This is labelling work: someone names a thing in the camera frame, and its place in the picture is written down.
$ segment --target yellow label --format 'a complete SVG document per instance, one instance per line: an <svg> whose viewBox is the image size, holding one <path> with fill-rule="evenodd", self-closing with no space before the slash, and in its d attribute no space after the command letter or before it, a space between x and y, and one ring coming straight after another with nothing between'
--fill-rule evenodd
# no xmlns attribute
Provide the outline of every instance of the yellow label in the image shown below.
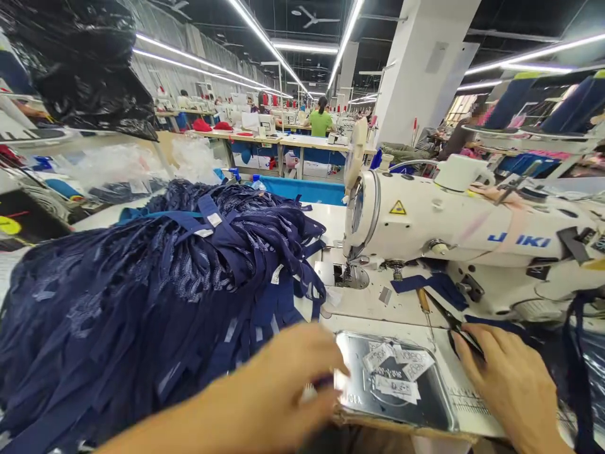
<svg viewBox="0 0 605 454"><path fill-rule="evenodd" d="M11 218L0 216L0 231L7 235L16 235L21 231L21 224Z"/></svg>
<svg viewBox="0 0 605 454"><path fill-rule="evenodd" d="M405 212L405 208L403 207L403 204L401 203L401 201L397 201L397 203L395 204L395 206L393 207L392 210L390 210L391 214L406 214Z"/></svg>
<svg viewBox="0 0 605 454"><path fill-rule="evenodd" d="M582 265L582 268L594 271L605 271L605 259L591 260L590 262Z"/></svg>

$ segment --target ceiling fan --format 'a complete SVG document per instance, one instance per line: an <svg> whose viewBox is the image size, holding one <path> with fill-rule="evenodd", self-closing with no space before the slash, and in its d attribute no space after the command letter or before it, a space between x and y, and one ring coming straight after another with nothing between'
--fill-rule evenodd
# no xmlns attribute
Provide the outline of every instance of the ceiling fan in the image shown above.
<svg viewBox="0 0 605 454"><path fill-rule="evenodd" d="M160 4L162 6L166 6L167 8L172 9L174 12L179 13L180 15L184 16L186 19L191 20L191 17L187 16L184 12L181 11L181 8L184 6L187 6L189 4L188 1L186 0L182 0L182 1L178 1L178 0L166 0L166 1L161 1L161 0L149 0L152 3L155 4Z"/></svg>
<svg viewBox="0 0 605 454"><path fill-rule="evenodd" d="M315 25L321 22L340 22L340 19L317 19L317 14L311 14L309 11L307 11L307 9L304 6L299 6L298 9L300 9L303 13L305 13L307 16L309 16L309 21L303 25L303 28L309 28L311 25Z"/></svg>

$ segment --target green shirt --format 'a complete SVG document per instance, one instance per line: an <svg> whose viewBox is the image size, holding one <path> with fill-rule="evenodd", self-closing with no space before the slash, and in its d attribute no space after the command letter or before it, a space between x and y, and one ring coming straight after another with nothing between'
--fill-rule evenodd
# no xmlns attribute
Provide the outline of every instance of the green shirt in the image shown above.
<svg viewBox="0 0 605 454"><path fill-rule="evenodd" d="M321 114L319 110L313 110L309 115L309 120L311 121L311 135L314 137L325 137L326 132L332 126L332 117L326 110Z"/></svg>

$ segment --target juki logo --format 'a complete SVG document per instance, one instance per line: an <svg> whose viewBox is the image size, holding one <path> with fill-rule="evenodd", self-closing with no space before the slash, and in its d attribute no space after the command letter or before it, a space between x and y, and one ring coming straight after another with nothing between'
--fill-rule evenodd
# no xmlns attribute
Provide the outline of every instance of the juki logo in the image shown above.
<svg viewBox="0 0 605 454"><path fill-rule="evenodd" d="M487 237L488 241L493 241L497 243L502 243L506 238L507 233L502 232L499 236L490 235ZM546 247L550 244L552 238L543 238L542 236L530 236L530 235L519 235L517 242L515 244L522 246L532 246L532 247Z"/></svg>

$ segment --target ceiling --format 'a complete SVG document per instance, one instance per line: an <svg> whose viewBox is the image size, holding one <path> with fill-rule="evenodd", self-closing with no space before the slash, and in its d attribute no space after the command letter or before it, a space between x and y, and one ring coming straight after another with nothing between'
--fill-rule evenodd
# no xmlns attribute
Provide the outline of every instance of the ceiling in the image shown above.
<svg viewBox="0 0 605 454"><path fill-rule="evenodd" d="M271 38L290 38L314 42L339 43L353 0L244 0L256 15L259 24ZM360 42L355 67L354 85L360 91L376 91L379 78L361 76L359 71L380 71L386 65L391 41L398 22L377 20L364 16L379 15L398 18L403 0L366 1L362 18L358 21L352 40ZM317 18L340 19L338 22L317 23L305 28L309 18L294 15L304 7ZM258 64L273 61L275 57L259 41L257 36L234 13L226 0L189 0L182 11L191 17L191 23L202 33L226 46L242 60ZM180 21L182 15L173 13ZM603 0L482 0L471 24L466 41L477 42L480 48L473 65L502 59L545 45L545 38L569 40L578 36L603 31L605 1ZM532 35L512 38L491 36L492 32ZM334 55L302 54L282 51L301 81L318 83L328 81L335 60ZM593 44L569 50L546 58L569 66L587 66L605 59L605 44ZM496 70L465 78L465 83L482 79L498 78ZM296 91L289 85L288 92Z"/></svg>

